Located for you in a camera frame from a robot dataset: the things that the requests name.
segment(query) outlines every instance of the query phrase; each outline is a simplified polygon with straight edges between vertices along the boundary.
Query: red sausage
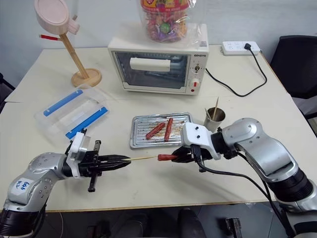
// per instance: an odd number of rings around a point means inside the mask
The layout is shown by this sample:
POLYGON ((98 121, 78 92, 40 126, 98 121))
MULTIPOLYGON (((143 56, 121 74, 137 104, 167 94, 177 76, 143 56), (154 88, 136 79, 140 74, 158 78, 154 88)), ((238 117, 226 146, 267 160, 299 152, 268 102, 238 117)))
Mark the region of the red sausage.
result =
POLYGON ((151 137, 153 137, 156 133, 158 133, 160 130, 163 129, 163 127, 165 126, 164 122, 159 123, 156 127, 154 127, 153 130, 151 130, 148 134, 146 134, 145 138, 148 140, 151 137))
POLYGON ((173 124, 173 118, 170 118, 167 123, 164 141, 169 140, 169 135, 170 135, 170 132, 172 131, 172 124, 173 124))
POLYGON ((158 161, 167 161, 176 159, 177 155, 158 155, 158 161))

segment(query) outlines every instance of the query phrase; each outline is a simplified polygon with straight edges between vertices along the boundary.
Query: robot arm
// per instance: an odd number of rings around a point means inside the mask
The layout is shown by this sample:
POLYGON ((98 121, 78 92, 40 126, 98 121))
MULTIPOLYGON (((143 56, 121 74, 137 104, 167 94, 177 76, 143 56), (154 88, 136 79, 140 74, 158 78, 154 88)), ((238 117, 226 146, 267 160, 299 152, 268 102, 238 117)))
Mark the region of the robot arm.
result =
POLYGON ((45 212, 46 201, 55 183, 69 177, 90 177, 89 192, 95 191, 103 171, 116 170, 131 163, 119 155, 99 156, 101 142, 87 150, 90 138, 77 133, 65 154, 44 153, 35 157, 27 170, 9 186, 0 215, 0 235, 32 237, 45 212))
POLYGON ((214 134, 202 125, 186 123, 182 141, 184 147, 191 148, 191 157, 196 162, 203 161, 197 158, 201 155, 199 147, 216 160, 221 154, 231 159, 239 151, 245 152, 248 163, 274 192, 293 231, 301 236, 313 233, 317 237, 316 185, 307 179, 287 149, 263 132, 257 120, 240 119, 214 134))

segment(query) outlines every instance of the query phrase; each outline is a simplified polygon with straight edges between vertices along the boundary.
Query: baking tray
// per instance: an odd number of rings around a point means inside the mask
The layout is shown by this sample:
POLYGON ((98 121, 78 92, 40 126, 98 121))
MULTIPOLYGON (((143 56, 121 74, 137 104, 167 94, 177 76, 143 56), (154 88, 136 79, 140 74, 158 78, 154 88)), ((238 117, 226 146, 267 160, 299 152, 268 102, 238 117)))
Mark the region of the baking tray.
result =
POLYGON ((130 146, 131 148, 143 148, 164 145, 181 145, 182 141, 180 129, 186 122, 193 122, 192 116, 189 113, 173 113, 165 115, 148 115, 134 117, 132 120, 130 146), (173 124, 168 142, 164 141, 166 126, 151 139, 147 140, 145 138, 145 135, 149 133, 160 122, 165 122, 167 124, 169 118, 173 118, 173 124))

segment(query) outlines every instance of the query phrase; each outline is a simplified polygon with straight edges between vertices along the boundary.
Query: oven knob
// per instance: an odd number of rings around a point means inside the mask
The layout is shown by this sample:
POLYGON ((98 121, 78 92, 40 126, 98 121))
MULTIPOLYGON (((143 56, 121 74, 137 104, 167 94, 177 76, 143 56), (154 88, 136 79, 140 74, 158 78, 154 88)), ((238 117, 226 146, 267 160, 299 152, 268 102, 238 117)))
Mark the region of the oven knob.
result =
POLYGON ((190 81, 190 87, 192 89, 195 89, 195 88, 199 88, 200 86, 200 81, 196 78, 192 79, 192 81, 190 81))

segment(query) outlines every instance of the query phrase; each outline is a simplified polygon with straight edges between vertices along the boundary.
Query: toaster oven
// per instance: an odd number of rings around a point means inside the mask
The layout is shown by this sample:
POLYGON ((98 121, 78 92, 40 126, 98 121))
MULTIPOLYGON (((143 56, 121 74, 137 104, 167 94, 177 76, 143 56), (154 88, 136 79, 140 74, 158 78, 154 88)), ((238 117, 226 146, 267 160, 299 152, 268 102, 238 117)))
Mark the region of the toaster oven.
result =
POLYGON ((108 50, 125 90, 196 95, 209 55, 207 27, 195 46, 186 39, 170 44, 147 38, 139 25, 121 26, 108 50))

